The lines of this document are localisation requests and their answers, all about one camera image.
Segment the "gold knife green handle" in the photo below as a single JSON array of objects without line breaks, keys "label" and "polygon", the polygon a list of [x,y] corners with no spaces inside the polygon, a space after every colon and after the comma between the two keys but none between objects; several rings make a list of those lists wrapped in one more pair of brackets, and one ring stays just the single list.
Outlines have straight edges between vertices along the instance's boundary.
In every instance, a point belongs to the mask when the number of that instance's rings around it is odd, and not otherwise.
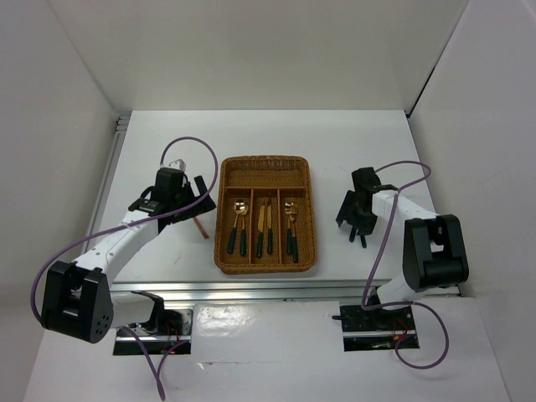
[{"label": "gold knife green handle", "polygon": [[260,206],[257,230],[258,230],[258,239],[256,246],[256,257],[261,258],[263,254],[263,243],[264,243],[264,226],[265,226],[265,205]]},{"label": "gold knife green handle", "polygon": [[267,201],[266,205],[266,225],[267,225],[267,253],[271,255],[273,253],[273,208],[271,199]]}]

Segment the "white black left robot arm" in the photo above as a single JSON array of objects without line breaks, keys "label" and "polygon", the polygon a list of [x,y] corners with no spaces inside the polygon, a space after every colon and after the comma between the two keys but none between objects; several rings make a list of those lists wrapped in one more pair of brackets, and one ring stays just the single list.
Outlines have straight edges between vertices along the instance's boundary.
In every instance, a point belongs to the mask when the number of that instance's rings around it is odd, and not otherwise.
[{"label": "white black left robot arm", "polygon": [[181,169],[162,167],[121,223],[71,262],[56,260],[47,270],[41,326],[98,343],[112,328],[136,324],[156,334],[166,324],[164,301],[147,291],[114,295],[111,284],[127,263],[171,225],[215,209],[210,187],[200,176],[189,180]]}]

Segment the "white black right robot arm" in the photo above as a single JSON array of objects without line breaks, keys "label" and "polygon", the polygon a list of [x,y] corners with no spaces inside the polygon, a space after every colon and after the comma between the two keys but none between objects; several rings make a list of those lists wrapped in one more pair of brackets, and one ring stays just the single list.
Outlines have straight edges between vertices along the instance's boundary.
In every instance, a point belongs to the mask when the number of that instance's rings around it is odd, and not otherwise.
[{"label": "white black right robot arm", "polygon": [[[336,218],[350,226],[349,241],[367,246],[376,224],[387,223],[373,267],[365,282],[361,308],[369,325],[386,327],[394,310],[416,304],[427,291],[458,286],[468,280],[469,265],[461,222],[453,214],[437,214],[402,195],[418,182],[399,188],[383,184],[378,170],[361,167],[352,172],[353,189],[347,191]],[[399,273],[389,282],[372,287],[389,236],[395,227],[402,234]]]}]

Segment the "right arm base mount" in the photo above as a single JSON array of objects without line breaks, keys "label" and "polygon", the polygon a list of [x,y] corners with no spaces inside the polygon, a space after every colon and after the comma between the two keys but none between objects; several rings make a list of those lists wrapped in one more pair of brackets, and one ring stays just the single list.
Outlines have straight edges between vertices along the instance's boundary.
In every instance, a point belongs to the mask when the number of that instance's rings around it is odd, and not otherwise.
[{"label": "right arm base mount", "polygon": [[345,352],[393,350],[398,341],[400,349],[420,347],[410,307],[367,312],[359,305],[346,305],[332,320],[341,325]]}]

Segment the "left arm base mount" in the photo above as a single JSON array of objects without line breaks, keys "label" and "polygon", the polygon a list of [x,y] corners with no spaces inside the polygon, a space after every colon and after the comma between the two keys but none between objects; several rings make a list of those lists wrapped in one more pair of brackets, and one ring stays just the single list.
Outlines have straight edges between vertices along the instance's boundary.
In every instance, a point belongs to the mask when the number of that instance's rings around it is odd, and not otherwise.
[{"label": "left arm base mount", "polygon": [[189,355],[193,309],[165,306],[162,297],[134,291],[112,297],[116,338],[115,356]]}]

